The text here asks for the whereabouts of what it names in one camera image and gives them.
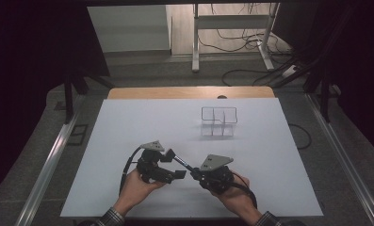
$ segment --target wall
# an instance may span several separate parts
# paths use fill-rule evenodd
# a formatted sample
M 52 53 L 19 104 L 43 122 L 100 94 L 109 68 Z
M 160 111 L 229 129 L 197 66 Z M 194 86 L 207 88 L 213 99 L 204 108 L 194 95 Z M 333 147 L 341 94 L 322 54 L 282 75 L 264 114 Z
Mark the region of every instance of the wall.
M 170 50 L 166 6 L 90 7 L 104 53 Z

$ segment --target white tabletop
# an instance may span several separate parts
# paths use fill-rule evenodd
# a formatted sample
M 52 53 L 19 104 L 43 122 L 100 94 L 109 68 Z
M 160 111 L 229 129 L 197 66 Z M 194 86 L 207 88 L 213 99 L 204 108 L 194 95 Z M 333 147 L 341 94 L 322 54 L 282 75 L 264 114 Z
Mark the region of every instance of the white tabletop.
M 234 135 L 203 137 L 203 106 L 236 107 Z M 277 98 L 105 100 L 61 216 L 102 216 L 117 200 L 128 157 L 140 144 L 155 140 L 192 167 L 199 167 L 210 153 L 233 157 L 229 168 L 250 178 L 262 212 L 278 217 L 322 216 Z M 159 166 L 185 170 L 175 161 Z M 127 216 L 235 217 L 189 174 L 154 191 Z

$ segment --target metal frame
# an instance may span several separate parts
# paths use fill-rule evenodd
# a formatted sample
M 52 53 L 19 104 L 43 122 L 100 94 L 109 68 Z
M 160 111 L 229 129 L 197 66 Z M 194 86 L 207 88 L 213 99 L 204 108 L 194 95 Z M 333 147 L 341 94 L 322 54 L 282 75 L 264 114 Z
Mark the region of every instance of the metal frame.
M 55 168 L 57 167 L 57 163 L 60 159 L 60 156 L 63 152 L 64 147 L 66 146 L 66 142 L 70 136 L 70 133 L 73 130 L 75 122 L 78 118 L 80 107 L 85 100 L 84 95 L 78 95 L 75 99 L 74 103 L 74 114 L 71 117 L 69 123 L 63 124 L 58 136 L 57 140 L 55 141 L 54 146 L 51 149 L 48 157 L 46 158 L 45 164 L 42 167 L 40 175 L 31 190 L 30 195 L 25 202 L 22 212 L 20 216 L 16 220 L 15 225 L 30 225 L 33 221 L 34 216 L 37 213 L 37 210 L 40 206 L 42 201 L 42 197 L 45 194 L 46 188 L 49 186 L 49 182 L 51 181 L 52 175 L 55 172 Z
M 274 24 L 275 14 L 279 3 L 269 15 L 209 15 L 199 16 L 199 4 L 194 5 L 193 24 L 193 51 L 192 51 L 192 71 L 199 71 L 199 30 L 203 29 L 266 29 L 263 40 L 257 42 L 260 55 L 268 71 L 274 70 L 271 59 L 268 55 L 267 43 L 269 33 Z
M 356 192 L 356 195 L 364 207 L 366 214 L 371 220 L 372 225 L 374 225 L 374 198 L 372 197 L 371 192 L 351 162 L 345 148 L 342 146 L 336 132 L 333 130 L 332 125 L 326 122 L 326 120 L 322 117 L 319 110 L 319 103 L 317 102 L 315 94 L 306 94 L 306 98 L 313 109 L 317 120 L 325 133 L 325 136 L 330 142 L 343 171 L 347 175 L 351 186 Z

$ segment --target wrist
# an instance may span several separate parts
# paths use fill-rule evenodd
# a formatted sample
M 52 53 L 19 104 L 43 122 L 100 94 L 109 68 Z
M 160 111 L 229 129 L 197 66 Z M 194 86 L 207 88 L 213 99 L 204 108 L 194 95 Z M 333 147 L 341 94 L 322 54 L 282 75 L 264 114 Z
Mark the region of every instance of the wrist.
M 248 225 L 255 225 L 262 217 L 262 214 L 253 206 L 248 206 L 246 209 L 237 213 Z
M 133 207 L 133 205 L 127 203 L 127 201 L 122 198 L 118 198 L 116 203 L 113 205 L 113 208 L 123 217 L 125 217 L 128 211 L 130 211 Z

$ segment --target human hand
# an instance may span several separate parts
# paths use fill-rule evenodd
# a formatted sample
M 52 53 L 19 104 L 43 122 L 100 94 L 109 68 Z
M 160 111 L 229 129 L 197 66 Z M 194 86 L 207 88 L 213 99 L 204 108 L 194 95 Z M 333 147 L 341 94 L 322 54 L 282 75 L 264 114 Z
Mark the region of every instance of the human hand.
M 123 217 L 125 217 L 128 211 L 134 206 L 145 200 L 152 191 L 166 184 L 157 181 L 148 184 L 143 182 L 140 176 L 137 169 L 128 173 L 122 188 L 122 193 L 113 205 L 114 209 Z
M 249 187 L 248 178 L 240 176 L 235 172 L 233 172 L 233 174 L 235 183 Z M 237 187 L 231 186 L 221 195 L 213 191 L 210 191 L 210 193 L 219 198 L 229 211 L 245 220 L 248 225 L 254 225 L 262 216 L 262 214 L 254 207 L 251 197 L 249 197 L 245 191 Z

